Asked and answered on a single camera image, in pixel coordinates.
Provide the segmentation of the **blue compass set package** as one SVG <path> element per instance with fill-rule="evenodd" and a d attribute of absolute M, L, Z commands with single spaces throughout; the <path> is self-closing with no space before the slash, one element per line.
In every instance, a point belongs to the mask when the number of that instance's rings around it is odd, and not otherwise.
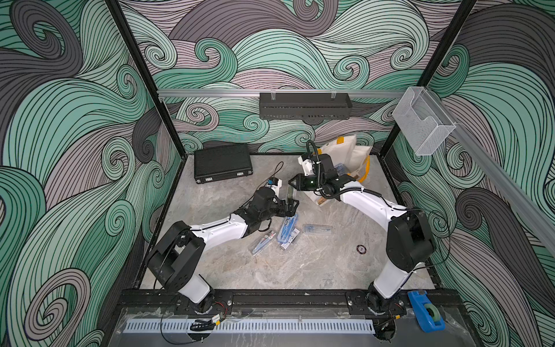
<path fill-rule="evenodd" d="M 277 235 L 277 241 L 281 244 L 288 242 L 289 237 L 292 231 L 295 228 L 296 221 L 298 219 L 298 214 L 296 213 L 294 216 L 285 217 L 283 220 L 283 224 L 280 228 L 280 231 Z"/>

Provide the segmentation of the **clear case green label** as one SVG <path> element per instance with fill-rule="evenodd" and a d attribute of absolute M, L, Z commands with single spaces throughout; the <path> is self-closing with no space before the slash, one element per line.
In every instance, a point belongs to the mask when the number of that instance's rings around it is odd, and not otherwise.
<path fill-rule="evenodd" d="M 288 203 L 292 203 L 293 201 L 296 200 L 296 189 L 292 186 L 288 186 L 287 200 L 288 200 Z"/>

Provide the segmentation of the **white canvas bag yellow handles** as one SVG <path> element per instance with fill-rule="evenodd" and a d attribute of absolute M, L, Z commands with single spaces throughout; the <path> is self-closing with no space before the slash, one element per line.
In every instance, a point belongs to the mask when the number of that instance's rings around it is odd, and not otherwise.
<path fill-rule="evenodd" d="M 338 137 L 318 149 L 319 154 L 328 154 L 339 174 L 348 174 L 363 182 L 369 173 L 371 146 L 358 145 L 357 137 Z"/>

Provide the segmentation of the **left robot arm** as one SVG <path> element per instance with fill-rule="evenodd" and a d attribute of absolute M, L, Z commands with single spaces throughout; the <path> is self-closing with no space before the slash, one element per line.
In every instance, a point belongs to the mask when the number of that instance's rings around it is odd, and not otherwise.
<path fill-rule="evenodd" d="M 298 206 L 297 199 L 279 199 L 273 189 L 262 187 L 227 218 L 196 226 L 177 221 L 148 254 L 147 267 L 164 289 L 185 296 L 196 310 L 205 312 L 215 302 L 215 291 L 196 273 L 203 254 L 259 231 L 274 217 L 293 217 Z"/>

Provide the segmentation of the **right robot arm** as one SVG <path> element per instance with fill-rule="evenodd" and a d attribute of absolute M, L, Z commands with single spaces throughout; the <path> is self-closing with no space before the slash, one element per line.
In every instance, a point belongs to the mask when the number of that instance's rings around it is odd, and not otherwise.
<path fill-rule="evenodd" d="M 352 176 L 340 175 L 328 154 L 305 153 L 298 162 L 303 172 L 288 181 L 290 186 L 350 205 L 387 232 L 387 262 L 367 294 L 372 311 L 387 311 L 411 274 L 422 269 L 436 250 L 425 212 L 390 202 Z"/>

